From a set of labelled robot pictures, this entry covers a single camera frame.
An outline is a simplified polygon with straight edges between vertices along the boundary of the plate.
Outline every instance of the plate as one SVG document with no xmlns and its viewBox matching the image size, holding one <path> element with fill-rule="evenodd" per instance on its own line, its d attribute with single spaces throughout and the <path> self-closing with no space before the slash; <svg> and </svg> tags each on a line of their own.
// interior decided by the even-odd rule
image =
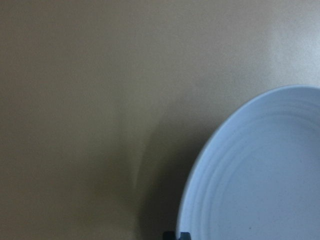
<svg viewBox="0 0 320 240">
<path fill-rule="evenodd" d="M 176 232 L 192 240 L 320 239 L 320 88 L 268 91 L 208 140 Z"/>
</svg>

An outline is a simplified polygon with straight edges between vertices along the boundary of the ceramic plate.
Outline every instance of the ceramic plate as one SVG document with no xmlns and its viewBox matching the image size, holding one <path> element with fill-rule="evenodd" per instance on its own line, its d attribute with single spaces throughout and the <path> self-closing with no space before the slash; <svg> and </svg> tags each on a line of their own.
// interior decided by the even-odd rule
<svg viewBox="0 0 320 240">
<path fill-rule="evenodd" d="M 193 166 L 176 231 L 192 240 L 319 240 L 320 88 L 277 88 L 231 115 Z"/>
</svg>

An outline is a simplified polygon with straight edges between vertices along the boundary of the black object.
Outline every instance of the black object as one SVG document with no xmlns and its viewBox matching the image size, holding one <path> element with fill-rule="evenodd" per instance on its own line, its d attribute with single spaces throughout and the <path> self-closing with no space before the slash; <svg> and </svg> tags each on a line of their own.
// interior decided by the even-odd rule
<svg viewBox="0 0 320 240">
<path fill-rule="evenodd" d="M 162 240 L 191 240 L 191 236 L 189 232 L 181 232 L 180 238 L 176 239 L 174 231 L 165 231 L 162 235 Z"/>
</svg>

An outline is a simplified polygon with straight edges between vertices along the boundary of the white plate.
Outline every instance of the white plate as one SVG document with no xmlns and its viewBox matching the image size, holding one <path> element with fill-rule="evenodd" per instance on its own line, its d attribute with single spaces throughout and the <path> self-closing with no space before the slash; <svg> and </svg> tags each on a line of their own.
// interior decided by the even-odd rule
<svg viewBox="0 0 320 240">
<path fill-rule="evenodd" d="M 192 240 L 319 240 L 320 88 L 277 88 L 231 115 L 193 166 L 176 232 Z"/>
</svg>

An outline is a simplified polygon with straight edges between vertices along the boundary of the dark object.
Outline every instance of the dark object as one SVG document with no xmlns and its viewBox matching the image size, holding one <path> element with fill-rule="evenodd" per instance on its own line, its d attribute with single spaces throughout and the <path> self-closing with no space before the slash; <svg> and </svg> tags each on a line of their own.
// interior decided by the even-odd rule
<svg viewBox="0 0 320 240">
<path fill-rule="evenodd" d="M 191 240 L 191 236 L 189 232 L 181 232 L 180 238 L 176 239 L 174 231 L 165 231 L 162 235 L 162 240 Z"/>
</svg>

